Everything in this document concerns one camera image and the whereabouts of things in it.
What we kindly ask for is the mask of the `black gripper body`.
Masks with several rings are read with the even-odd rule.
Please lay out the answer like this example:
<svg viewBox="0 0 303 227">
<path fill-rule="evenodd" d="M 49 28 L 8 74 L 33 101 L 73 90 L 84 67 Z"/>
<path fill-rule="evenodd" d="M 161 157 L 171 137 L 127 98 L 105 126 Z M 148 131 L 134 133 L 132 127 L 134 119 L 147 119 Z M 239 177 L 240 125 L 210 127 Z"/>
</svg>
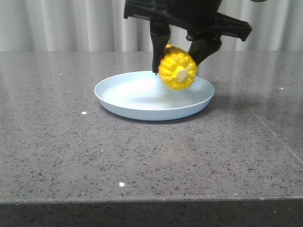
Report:
<svg viewBox="0 0 303 227">
<path fill-rule="evenodd" d="M 170 25 L 187 30 L 187 40 L 220 37 L 245 41 L 249 23 L 218 12 L 220 0 L 127 0 L 124 18 L 150 21 L 151 37 L 170 37 Z"/>
</svg>

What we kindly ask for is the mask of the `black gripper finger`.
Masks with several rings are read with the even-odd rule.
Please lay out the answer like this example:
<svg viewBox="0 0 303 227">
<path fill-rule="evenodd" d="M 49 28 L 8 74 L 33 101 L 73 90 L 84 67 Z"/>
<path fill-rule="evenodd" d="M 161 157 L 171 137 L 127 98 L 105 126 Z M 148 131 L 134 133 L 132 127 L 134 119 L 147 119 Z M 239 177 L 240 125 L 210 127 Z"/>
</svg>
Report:
<svg viewBox="0 0 303 227">
<path fill-rule="evenodd" d="M 169 24 L 151 20 L 150 35 L 153 47 L 152 71 L 157 74 L 159 71 L 160 61 L 163 57 L 164 50 L 170 39 Z"/>
<path fill-rule="evenodd" d="M 220 38 L 203 38 L 194 40 L 191 43 L 188 54 L 192 57 L 196 66 L 203 62 L 207 57 L 220 49 L 222 41 Z"/>
</svg>

